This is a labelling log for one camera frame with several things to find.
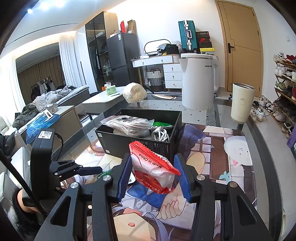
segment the metal bolt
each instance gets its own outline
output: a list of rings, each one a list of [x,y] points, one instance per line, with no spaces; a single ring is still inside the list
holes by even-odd
[[[70,187],[71,188],[76,188],[76,187],[78,187],[78,183],[77,182],[71,183]]]
[[[229,185],[230,185],[232,188],[236,188],[236,187],[237,187],[237,183],[236,183],[236,182],[230,182]]]
[[[205,179],[205,176],[204,175],[197,175],[197,180],[199,181],[203,181]]]
[[[110,179],[111,179],[111,176],[110,175],[103,176],[103,180],[104,181],[109,181]]]

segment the green box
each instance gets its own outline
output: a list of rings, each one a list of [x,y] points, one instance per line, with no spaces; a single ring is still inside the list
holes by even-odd
[[[112,85],[110,87],[106,87],[106,91],[107,91],[107,95],[112,95],[117,92],[115,85]]]

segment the white towel roll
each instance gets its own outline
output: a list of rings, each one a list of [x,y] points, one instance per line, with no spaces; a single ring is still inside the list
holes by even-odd
[[[128,103],[137,103],[145,99],[147,93],[141,85],[130,83],[124,88],[122,95]]]

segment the door frame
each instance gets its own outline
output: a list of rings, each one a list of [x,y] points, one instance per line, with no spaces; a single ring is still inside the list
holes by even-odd
[[[236,2],[231,2],[231,1],[225,1],[225,0],[215,0],[216,6],[217,6],[217,10],[218,10],[218,14],[219,14],[219,18],[220,18],[220,23],[221,23],[221,28],[222,28],[222,34],[223,34],[223,42],[224,42],[224,54],[225,54],[225,90],[227,91],[227,86],[228,86],[228,49],[227,49],[227,40],[226,40],[226,33],[225,33],[225,27],[224,27],[224,22],[223,22],[223,18],[222,18],[222,14],[221,14],[221,10],[219,7],[218,2],[226,2],[226,3],[231,3],[231,4],[236,4],[239,6],[243,6],[243,7],[247,7],[249,9],[251,9],[253,11],[254,17],[255,17],[255,21],[256,21],[256,25],[258,28],[258,32],[259,32],[259,41],[260,41],[260,51],[261,51],[261,77],[260,77],[260,87],[259,87],[259,97],[261,96],[261,92],[262,92],[262,84],[263,84],[263,71],[264,71],[264,65],[263,65],[263,44],[262,44],[262,38],[261,38],[261,31],[260,31],[260,27],[259,27],[259,23],[258,23],[258,19],[256,16],[256,13],[254,11],[253,7],[247,6],[247,5],[243,5],[240,3],[236,3]]]

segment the white curtain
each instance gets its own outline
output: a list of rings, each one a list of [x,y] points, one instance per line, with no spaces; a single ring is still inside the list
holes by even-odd
[[[76,56],[74,51],[75,34],[60,34],[59,36],[59,53],[61,55],[62,68],[67,85],[81,87],[81,83]]]
[[[0,116],[10,126],[15,119],[15,113],[21,112],[25,106],[13,53],[7,54],[0,60],[0,90]]]

